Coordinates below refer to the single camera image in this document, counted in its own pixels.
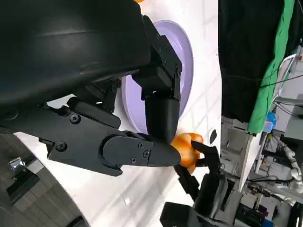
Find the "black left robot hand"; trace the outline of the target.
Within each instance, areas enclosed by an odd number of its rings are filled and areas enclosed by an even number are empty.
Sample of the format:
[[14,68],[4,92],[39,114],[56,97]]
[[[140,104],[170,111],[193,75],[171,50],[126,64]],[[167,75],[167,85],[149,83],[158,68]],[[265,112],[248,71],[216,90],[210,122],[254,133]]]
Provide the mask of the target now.
[[[0,130],[35,136],[59,163],[119,176],[176,166],[182,63],[133,0],[3,0]],[[147,134],[121,131],[121,78],[141,87]]]

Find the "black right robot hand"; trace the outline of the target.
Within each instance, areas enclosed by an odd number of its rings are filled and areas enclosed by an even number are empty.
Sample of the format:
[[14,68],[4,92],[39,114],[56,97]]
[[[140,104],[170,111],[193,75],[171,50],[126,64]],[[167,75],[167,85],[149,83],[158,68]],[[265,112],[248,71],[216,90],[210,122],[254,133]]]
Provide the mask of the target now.
[[209,169],[209,173],[203,177],[201,186],[198,187],[196,178],[182,164],[175,166],[174,169],[179,176],[181,186],[195,202],[195,212],[201,218],[224,225],[234,225],[241,196],[237,192],[231,193],[224,210],[222,213],[219,212],[224,198],[227,196],[228,180],[221,170],[217,148],[195,140],[191,140],[190,145],[197,154],[202,153],[205,156],[204,158],[194,158],[191,167],[208,167]]

